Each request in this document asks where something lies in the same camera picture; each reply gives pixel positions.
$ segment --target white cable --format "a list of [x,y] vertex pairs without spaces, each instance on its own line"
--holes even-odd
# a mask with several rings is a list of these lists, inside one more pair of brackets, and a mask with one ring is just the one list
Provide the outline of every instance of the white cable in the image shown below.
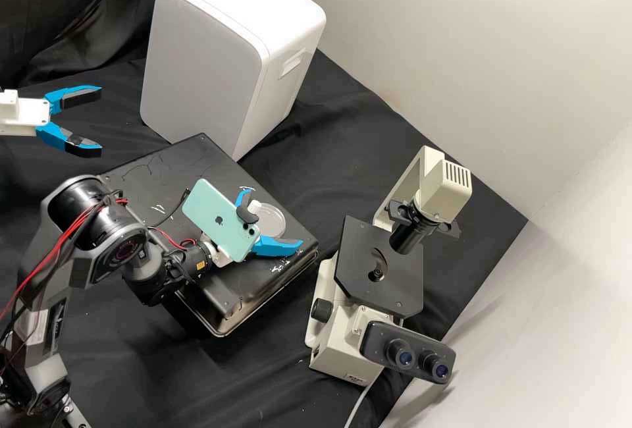
[[344,428],[349,428],[351,426],[351,422],[354,419],[354,416],[356,416],[356,412],[357,409],[360,407],[360,404],[362,403],[362,400],[364,400],[364,398],[367,396],[367,393],[369,393],[369,389],[373,386],[373,382],[371,382],[370,384],[368,384],[364,390],[362,391],[362,393],[360,394],[360,397],[357,399],[357,402],[355,403],[355,406],[353,408],[353,410],[351,411],[351,414],[349,415],[349,418],[347,418],[347,422],[344,424]]

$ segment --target label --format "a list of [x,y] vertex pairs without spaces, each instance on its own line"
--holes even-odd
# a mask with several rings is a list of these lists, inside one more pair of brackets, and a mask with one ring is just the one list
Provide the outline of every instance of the label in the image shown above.
[[59,345],[59,337],[61,336],[61,327],[64,322],[64,314],[66,313],[66,299],[52,306],[50,312],[51,317],[49,318],[46,331],[45,348],[50,352],[56,352]]
[[41,344],[44,342],[44,336],[46,334],[47,318],[48,309],[41,311],[30,311],[27,309],[15,322],[13,330],[22,340],[28,337],[28,340],[26,340],[27,346]]

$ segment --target wire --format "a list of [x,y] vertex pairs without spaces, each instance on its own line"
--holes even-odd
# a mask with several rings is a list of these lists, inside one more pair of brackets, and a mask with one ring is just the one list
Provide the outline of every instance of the wire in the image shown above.
[[[48,280],[50,280],[50,278],[53,276],[53,273],[57,270],[57,268],[55,267],[55,265],[57,264],[57,261],[59,260],[59,255],[61,252],[61,248],[63,246],[63,244],[66,242],[66,240],[68,239],[68,237],[75,232],[76,230],[78,230],[78,232],[70,239],[70,242],[72,243],[70,247],[70,249],[72,249],[72,247],[74,247],[74,243],[76,242],[77,238],[81,235],[83,229],[85,229],[85,227],[88,225],[88,223],[92,220],[92,218],[96,215],[96,213],[98,211],[100,211],[101,209],[103,209],[104,207],[107,206],[107,200],[108,198],[110,198],[111,196],[113,196],[114,194],[120,194],[121,191],[120,190],[115,190],[112,191],[111,193],[106,194],[103,199],[101,199],[101,201],[99,201],[98,203],[92,205],[91,207],[85,209],[81,214],[79,214],[79,216],[72,222],[72,224],[66,229],[66,232],[64,232],[63,234],[61,234],[61,236],[57,239],[57,242],[55,243],[55,246],[53,247],[53,249],[42,259],[42,261],[40,263],[38,263],[38,265],[33,269],[33,271],[22,281],[22,283],[20,283],[20,285],[18,286],[18,288],[16,288],[15,292],[13,293],[13,295],[11,296],[11,299],[7,302],[7,304],[5,305],[4,309],[2,310],[2,312],[0,313],[0,321],[2,320],[2,318],[4,318],[4,316],[7,314],[9,308],[13,305],[13,302],[17,299],[17,297],[20,295],[20,293],[24,290],[24,288],[26,288],[26,285],[38,274],[40,273],[44,268],[46,268],[49,264],[50,259],[55,256],[55,261],[53,262],[53,270],[51,270],[51,272],[49,273],[49,275],[46,277],[46,279],[42,282],[47,282]],[[118,198],[115,200],[115,202],[117,204],[127,204],[129,201],[126,199],[122,199],[122,198]]]
[[53,418],[53,421],[51,422],[50,428],[55,428],[55,424],[58,422],[59,417],[64,412],[64,408],[66,408],[66,404],[62,400],[61,407],[59,408],[59,411],[57,412],[57,415],[55,415],[55,418]]
[[20,351],[22,351],[22,348],[27,344],[28,340],[31,339],[31,336],[33,334],[35,334],[35,332],[37,331],[38,326],[40,325],[39,321],[41,319],[41,314],[39,312],[41,311],[41,305],[42,305],[43,301],[44,301],[44,293],[41,293],[39,295],[39,303],[38,303],[38,308],[36,310],[36,314],[38,316],[37,316],[37,321],[35,321],[35,326],[31,330],[31,332],[28,333],[28,336],[26,338],[24,338],[24,340],[22,341],[22,344],[20,345],[20,347],[18,347],[18,349],[16,351],[12,351],[13,355],[9,358],[9,360],[7,360],[7,362],[5,363],[5,366],[2,368],[2,370],[0,370],[0,377],[3,376],[3,374],[5,373],[5,370],[7,370],[7,367],[9,366],[9,364],[11,362],[13,362],[13,360],[15,359],[15,356],[17,356],[20,353]]
[[349,418],[347,418],[347,422],[344,424],[344,428],[349,428],[351,426],[351,422],[354,420],[354,416],[356,416],[355,414],[357,412],[357,409],[360,408],[360,404],[362,403],[362,400],[364,400],[364,398],[367,396],[367,393],[369,393],[369,389],[373,386],[373,382],[368,384],[364,388],[362,393],[360,394],[360,397],[357,399],[357,402],[355,403],[353,410],[349,414]]
[[20,295],[20,293],[24,290],[24,288],[26,288],[26,285],[40,272],[42,271],[44,268],[46,268],[51,260],[51,258],[53,256],[55,256],[55,262],[53,263],[53,265],[55,265],[57,263],[57,260],[59,259],[59,254],[61,251],[61,246],[63,245],[63,243],[66,241],[66,239],[68,238],[68,236],[70,236],[70,234],[72,234],[75,230],[77,230],[81,224],[84,223],[84,221],[86,220],[88,213],[90,211],[93,210],[94,207],[98,206],[98,204],[95,204],[94,206],[88,208],[87,210],[85,210],[84,212],[82,212],[79,217],[77,217],[74,222],[70,225],[70,227],[68,227],[68,229],[66,230],[66,232],[64,232],[63,234],[61,234],[61,236],[57,239],[57,242],[55,243],[55,246],[53,247],[53,249],[46,254],[46,256],[42,259],[41,262],[38,263],[38,265],[31,271],[31,273],[29,273],[29,275],[22,281],[22,283],[20,283],[20,285],[18,286],[18,288],[16,288],[16,290],[13,292],[13,295],[11,296],[11,299],[7,302],[7,304],[5,305],[4,309],[2,310],[2,313],[0,313],[0,320],[2,320],[2,318],[4,318],[4,316],[7,314],[9,308],[11,308],[13,306],[13,302],[16,300],[16,298]]
[[184,192],[182,193],[182,196],[180,197],[180,201],[178,201],[178,203],[176,204],[176,207],[174,207],[173,210],[169,214],[164,216],[161,221],[159,221],[158,223],[156,223],[154,225],[147,226],[147,227],[158,227],[158,226],[162,225],[169,217],[174,215],[174,213],[180,208],[180,206],[182,205],[182,203],[184,203],[184,200],[187,198],[187,196],[189,196],[190,193],[191,193],[191,190],[189,188],[185,188]]
[[151,230],[155,230],[156,232],[160,232],[164,238],[166,238],[169,241],[169,244],[171,244],[172,246],[174,246],[176,249],[179,250],[186,250],[186,247],[182,247],[178,242],[176,242],[175,240],[173,240],[171,238],[171,236],[169,234],[167,234],[165,231],[163,231],[160,228],[154,227],[154,226],[147,226],[148,229]]

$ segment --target black tray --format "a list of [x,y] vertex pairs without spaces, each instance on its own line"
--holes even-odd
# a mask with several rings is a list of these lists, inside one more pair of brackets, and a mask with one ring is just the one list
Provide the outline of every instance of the black tray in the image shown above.
[[[131,161],[100,177],[111,189],[123,190],[132,212],[148,226],[169,214],[184,189],[192,189],[200,178],[207,179],[231,201],[242,186],[249,186],[254,189],[253,199],[273,204],[283,212],[286,220],[283,237],[303,240],[294,255],[280,259],[250,256],[241,263],[214,268],[197,286],[188,285],[176,293],[215,336],[225,336],[235,329],[316,260],[316,239],[205,134]],[[177,242],[197,238],[201,233],[181,209],[160,228]],[[155,233],[155,237],[169,247],[160,234]]]

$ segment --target microscope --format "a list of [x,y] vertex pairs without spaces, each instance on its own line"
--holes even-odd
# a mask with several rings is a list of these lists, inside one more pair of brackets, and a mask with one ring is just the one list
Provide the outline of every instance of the microscope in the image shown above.
[[402,327],[423,309],[423,246],[435,230],[460,235],[454,220],[472,194],[468,169],[424,146],[373,217],[349,215],[339,250],[321,262],[305,344],[309,367],[366,387],[384,367],[436,384],[452,375],[447,345]]

